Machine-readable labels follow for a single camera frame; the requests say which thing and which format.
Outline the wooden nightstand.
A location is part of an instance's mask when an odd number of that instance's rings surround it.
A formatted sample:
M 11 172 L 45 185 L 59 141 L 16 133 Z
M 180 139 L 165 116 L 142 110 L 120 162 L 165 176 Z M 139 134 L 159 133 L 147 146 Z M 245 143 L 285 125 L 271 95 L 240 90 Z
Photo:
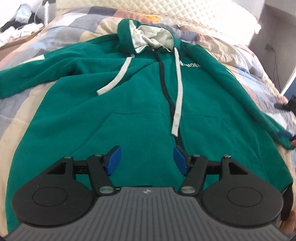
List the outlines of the wooden nightstand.
M 16 40 L 13 40 L 12 42 L 9 42 L 3 46 L 0 47 L 0 60 L 2 61 L 8 54 L 10 54 L 12 51 L 20 47 L 20 45 L 28 42 L 29 40 L 36 37 L 36 35 L 41 32 L 41 30 L 38 30 L 37 32 L 32 33 L 29 36 L 20 37 Z

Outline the patchwork quilt bedspread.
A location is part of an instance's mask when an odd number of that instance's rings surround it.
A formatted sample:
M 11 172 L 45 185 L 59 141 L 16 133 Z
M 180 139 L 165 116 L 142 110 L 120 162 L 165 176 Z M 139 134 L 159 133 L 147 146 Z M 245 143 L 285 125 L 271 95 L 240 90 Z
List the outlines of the patchwork quilt bedspread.
M 1 61 L 1 69 L 10 68 L 62 47 L 116 32 L 118 23 L 131 18 L 142 23 L 150 19 L 121 9 L 76 7 L 55 18 L 36 37 L 22 44 Z M 216 38 L 205 29 L 173 27 L 174 35 L 199 44 L 224 64 L 243 85 L 257 106 L 289 131 L 295 131 L 295 116 L 277 110 L 276 101 L 287 102 L 276 90 L 257 56 L 245 45 Z M 8 234 L 6 224 L 6 187 L 13 155 L 41 101 L 52 84 L 41 84 L 1 100 L 1 235 Z

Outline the pile of clothes on nightstand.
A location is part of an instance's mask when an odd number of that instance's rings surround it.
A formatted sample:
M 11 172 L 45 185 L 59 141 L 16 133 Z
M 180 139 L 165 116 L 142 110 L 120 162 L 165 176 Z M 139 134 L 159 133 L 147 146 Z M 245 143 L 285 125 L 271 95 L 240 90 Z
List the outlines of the pile of clothes on nightstand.
M 1 25 L 1 47 L 22 37 L 30 36 L 43 27 L 43 21 L 30 5 L 21 4 L 14 16 Z

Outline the white bottle on nightstand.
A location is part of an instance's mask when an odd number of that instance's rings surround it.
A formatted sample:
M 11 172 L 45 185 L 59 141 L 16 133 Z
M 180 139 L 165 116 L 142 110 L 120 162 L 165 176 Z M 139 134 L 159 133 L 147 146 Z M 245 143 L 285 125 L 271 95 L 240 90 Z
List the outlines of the white bottle on nightstand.
M 44 26 L 47 26 L 49 23 L 49 5 L 50 3 L 48 0 L 42 1 L 42 6 L 44 9 Z

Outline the green zip hoodie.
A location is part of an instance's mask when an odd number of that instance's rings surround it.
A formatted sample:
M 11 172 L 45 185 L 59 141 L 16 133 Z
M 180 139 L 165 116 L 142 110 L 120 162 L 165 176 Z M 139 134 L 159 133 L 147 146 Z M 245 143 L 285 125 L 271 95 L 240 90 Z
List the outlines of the green zip hoodie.
M 230 154 L 279 191 L 292 175 L 277 144 L 282 129 L 204 48 L 164 28 L 120 21 L 115 34 L 70 45 L 1 71 L 1 98 L 52 82 L 13 156 L 6 223 L 18 226 L 14 193 L 61 159 L 115 145 L 116 186 L 179 188 L 173 149 L 218 161 Z

